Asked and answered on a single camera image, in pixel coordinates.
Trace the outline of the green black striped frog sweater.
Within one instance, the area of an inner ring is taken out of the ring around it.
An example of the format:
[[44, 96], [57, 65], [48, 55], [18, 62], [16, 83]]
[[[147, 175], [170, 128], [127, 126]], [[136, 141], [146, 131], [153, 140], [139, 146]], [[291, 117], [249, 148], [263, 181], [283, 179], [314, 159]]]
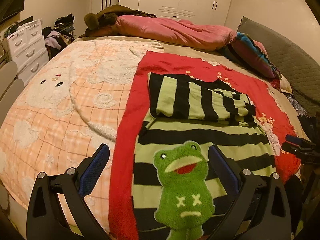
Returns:
[[275, 171], [266, 133], [246, 94], [216, 80], [148, 74], [149, 109], [135, 145], [133, 208], [140, 239], [199, 239], [232, 197], [209, 163], [216, 145], [241, 168]]

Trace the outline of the pile of dark clothes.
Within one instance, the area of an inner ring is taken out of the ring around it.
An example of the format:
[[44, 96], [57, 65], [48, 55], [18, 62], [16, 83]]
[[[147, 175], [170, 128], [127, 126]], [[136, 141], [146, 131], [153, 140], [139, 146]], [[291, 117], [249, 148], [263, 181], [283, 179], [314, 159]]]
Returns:
[[74, 29], [73, 14], [57, 18], [52, 28], [45, 27], [42, 29], [45, 47], [50, 60], [75, 40]]

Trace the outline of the red floral blanket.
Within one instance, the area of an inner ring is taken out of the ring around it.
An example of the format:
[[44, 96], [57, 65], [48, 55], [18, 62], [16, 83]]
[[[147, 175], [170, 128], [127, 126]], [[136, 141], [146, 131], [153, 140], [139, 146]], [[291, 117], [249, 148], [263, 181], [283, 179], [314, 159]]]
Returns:
[[298, 171], [300, 161], [281, 149], [285, 136], [295, 135], [295, 129], [266, 83], [215, 61], [148, 52], [135, 73], [124, 116], [118, 128], [113, 156], [108, 217], [111, 232], [117, 239], [140, 239], [132, 198], [133, 165], [136, 139], [149, 109], [149, 73], [187, 75], [203, 82], [219, 80], [233, 90], [246, 94], [255, 106], [255, 117], [272, 147], [276, 168], [274, 172], [280, 175], [282, 181], [287, 181]]

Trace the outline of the grey quilted headboard cushion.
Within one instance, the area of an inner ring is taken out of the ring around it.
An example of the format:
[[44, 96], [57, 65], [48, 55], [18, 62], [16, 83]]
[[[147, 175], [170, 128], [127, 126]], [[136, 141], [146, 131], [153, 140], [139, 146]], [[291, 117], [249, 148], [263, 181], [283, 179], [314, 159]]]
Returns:
[[316, 116], [319, 112], [319, 64], [285, 36], [245, 16], [238, 31], [264, 45], [270, 61], [289, 81], [294, 98], [309, 116]]

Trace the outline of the peach plaid fluffy bedspread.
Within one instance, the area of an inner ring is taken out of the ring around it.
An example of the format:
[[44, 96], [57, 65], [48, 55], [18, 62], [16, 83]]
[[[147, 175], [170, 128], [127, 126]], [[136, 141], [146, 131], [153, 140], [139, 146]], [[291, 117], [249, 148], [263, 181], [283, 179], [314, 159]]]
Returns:
[[14, 221], [25, 219], [36, 176], [78, 166], [101, 145], [114, 149], [133, 77], [158, 42], [80, 40], [27, 84], [1, 126], [1, 182]]

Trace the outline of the colourful striped pillow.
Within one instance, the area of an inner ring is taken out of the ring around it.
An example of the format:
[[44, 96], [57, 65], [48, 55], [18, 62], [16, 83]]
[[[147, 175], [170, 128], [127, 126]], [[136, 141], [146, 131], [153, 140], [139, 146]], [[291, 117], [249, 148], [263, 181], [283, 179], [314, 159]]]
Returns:
[[229, 52], [246, 67], [268, 79], [280, 78], [280, 71], [270, 61], [262, 43], [249, 35], [237, 32], [234, 40], [227, 44]]

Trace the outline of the white plastic drawer unit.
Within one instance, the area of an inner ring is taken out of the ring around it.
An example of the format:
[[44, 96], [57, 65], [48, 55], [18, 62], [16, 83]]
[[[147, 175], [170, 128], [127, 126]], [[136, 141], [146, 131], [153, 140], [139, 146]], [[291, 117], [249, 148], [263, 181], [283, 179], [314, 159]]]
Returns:
[[17, 64], [17, 77], [25, 85], [49, 62], [41, 20], [18, 27], [4, 39], [4, 48]]

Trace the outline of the pink quilt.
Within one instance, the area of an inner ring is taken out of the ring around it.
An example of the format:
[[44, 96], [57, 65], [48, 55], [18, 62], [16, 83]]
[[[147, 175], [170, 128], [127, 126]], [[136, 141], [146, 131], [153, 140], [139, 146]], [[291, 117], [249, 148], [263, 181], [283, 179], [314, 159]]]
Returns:
[[236, 32], [221, 25], [196, 25], [188, 20], [124, 15], [117, 18], [120, 35], [134, 36], [215, 51], [233, 42]]

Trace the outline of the brown plush toy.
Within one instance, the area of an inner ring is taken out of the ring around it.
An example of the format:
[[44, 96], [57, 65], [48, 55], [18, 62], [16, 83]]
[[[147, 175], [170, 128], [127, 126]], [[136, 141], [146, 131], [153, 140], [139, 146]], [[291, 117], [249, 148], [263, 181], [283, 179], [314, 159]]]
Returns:
[[96, 30], [100, 27], [114, 25], [118, 16], [115, 13], [102, 14], [100, 16], [89, 13], [84, 17], [84, 22], [89, 30]]

